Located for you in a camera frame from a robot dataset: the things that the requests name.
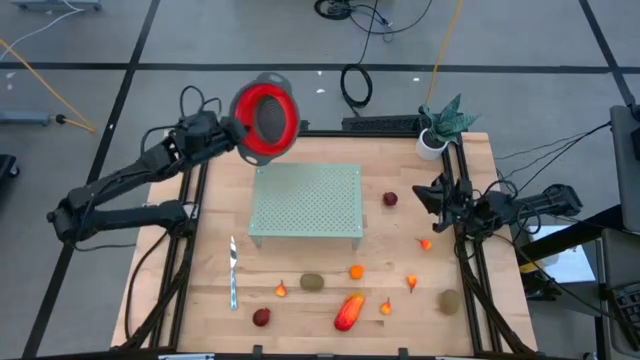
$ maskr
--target green leaves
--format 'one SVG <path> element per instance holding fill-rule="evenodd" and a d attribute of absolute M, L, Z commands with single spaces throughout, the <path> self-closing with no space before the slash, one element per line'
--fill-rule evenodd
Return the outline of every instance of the green leaves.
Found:
<path fill-rule="evenodd" d="M 458 108 L 460 107 L 460 97 L 462 97 L 462 94 L 456 95 L 456 97 L 453 98 L 453 100 L 451 100 L 451 102 L 449 102 L 447 106 L 444 107 L 444 109 L 442 109 L 442 112 L 440 113 L 440 118 L 442 120 L 452 118 L 458 113 Z"/>
<path fill-rule="evenodd" d="M 463 114 L 463 115 L 458 115 L 453 119 L 447 120 L 446 121 L 446 124 L 448 125 L 447 132 L 456 133 L 456 134 L 463 132 L 467 130 L 469 126 L 471 126 L 471 124 L 473 124 L 479 117 L 480 115 Z"/>
<path fill-rule="evenodd" d="M 432 114 L 427 104 L 422 105 L 421 110 L 431 120 L 429 132 L 433 138 L 442 142 L 453 141 L 457 143 L 457 135 L 466 131 L 480 115 L 459 114 L 461 94 L 458 94 L 439 115 Z"/>

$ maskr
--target potted plant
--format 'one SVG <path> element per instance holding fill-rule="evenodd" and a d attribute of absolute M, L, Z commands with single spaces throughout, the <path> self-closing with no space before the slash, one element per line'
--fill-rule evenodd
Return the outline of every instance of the potted plant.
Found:
<path fill-rule="evenodd" d="M 465 131 L 480 115 L 458 113 L 460 107 L 458 94 L 440 114 L 433 114 L 427 104 L 420 107 L 420 113 L 430 120 L 428 127 L 420 132 L 416 143 L 416 153 L 425 160 L 438 158 L 450 141 L 457 143 L 457 135 Z"/>

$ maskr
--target table leg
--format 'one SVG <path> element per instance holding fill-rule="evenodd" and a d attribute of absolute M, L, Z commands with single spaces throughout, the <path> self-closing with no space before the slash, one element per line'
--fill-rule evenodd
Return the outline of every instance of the table leg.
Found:
<path fill-rule="evenodd" d="M 360 246 L 360 240 L 362 240 L 362 238 L 351 239 L 351 249 L 358 250 L 358 246 Z"/>
<path fill-rule="evenodd" d="M 253 243 L 256 244 L 258 249 L 262 247 L 262 236 L 251 236 L 251 240 L 253 240 Z"/>

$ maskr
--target dark red fruit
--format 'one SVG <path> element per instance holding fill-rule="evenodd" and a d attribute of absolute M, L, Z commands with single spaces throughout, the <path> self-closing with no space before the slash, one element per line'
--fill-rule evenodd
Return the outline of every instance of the dark red fruit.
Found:
<path fill-rule="evenodd" d="M 271 310 L 264 308 L 258 309 L 253 313 L 253 323 L 256 326 L 265 326 L 269 322 L 269 316 L 271 315 Z"/>
<path fill-rule="evenodd" d="M 382 202 L 387 206 L 393 206 L 398 202 L 398 195 L 393 192 L 384 193 L 384 195 L 382 195 Z"/>

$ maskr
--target yellow cable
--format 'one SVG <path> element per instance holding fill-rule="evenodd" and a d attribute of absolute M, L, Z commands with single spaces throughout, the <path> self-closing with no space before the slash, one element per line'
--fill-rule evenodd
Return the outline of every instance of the yellow cable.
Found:
<path fill-rule="evenodd" d="M 451 33 L 453 32 L 453 26 L 456 24 L 456 20 L 458 20 L 458 14 L 460 13 L 460 8 L 462 7 L 462 2 L 464 0 L 458 0 L 458 6 L 456 7 L 456 12 L 453 14 L 453 18 L 449 23 L 449 28 L 447 29 L 447 33 L 444 35 L 444 39 L 442 39 L 442 44 L 440 44 L 440 50 L 438 50 L 438 56 L 436 56 L 436 64 L 433 66 L 433 73 L 431 74 L 431 83 L 429 84 L 429 92 L 427 93 L 427 101 L 429 104 L 429 100 L 431 100 L 431 93 L 433 92 L 433 87 L 436 84 L 436 74 L 438 73 L 438 66 L 440 65 L 440 58 L 444 53 L 444 49 L 447 48 L 449 44 L 449 37 L 451 37 Z"/>
<path fill-rule="evenodd" d="M 88 131 L 91 131 L 91 132 L 94 132 L 94 131 L 95 131 L 94 129 L 92 129 L 92 128 L 90 128 L 90 127 L 86 126 L 86 125 L 80 124 L 80 123 L 79 123 L 79 122 L 77 122 L 77 121 L 73 121 L 73 120 L 70 120 L 70 119 L 67 119 L 67 118 L 64 118 L 64 122 L 65 122 L 65 123 L 69 123 L 69 124 L 74 125 L 74 126 L 77 126 L 77 127 L 79 127 L 79 128 L 83 128 L 83 129 L 88 130 Z"/>
<path fill-rule="evenodd" d="M 69 108 L 69 110 L 71 110 L 78 118 L 80 118 L 80 120 L 84 121 L 84 123 L 88 125 L 87 127 L 84 127 L 85 129 L 89 130 L 90 132 L 96 131 L 93 128 L 93 125 L 89 122 L 89 120 L 85 119 L 85 117 L 82 116 L 82 114 L 80 114 L 78 110 L 76 110 L 62 96 L 60 96 L 55 90 L 53 90 L 53 88 L 42 78 L 42 76 L 40 76 L 35 70 L 33 70 L 31 65 L 29 65 L 29 63 L 26 62 L 26 60 L 24 60 L 15 51 L 13 51 L 13 49 L 6 42 L 4 42 L 4 40 L 0 39 L 0 45 L 4 46 L 7 49 L 7 51 L 9 51 L 9 53 L 13 55 L 16 59 L 20 60 L 22 65 L 24 65 L 33 74 L 33 76 L 36 77 L 36 79 L 40 80 L 42 85 L 44 85 L 53 96 L 55 96 L 58 100 L 60 100 L 60 102 L 63 103 L 67 108 Z"/>

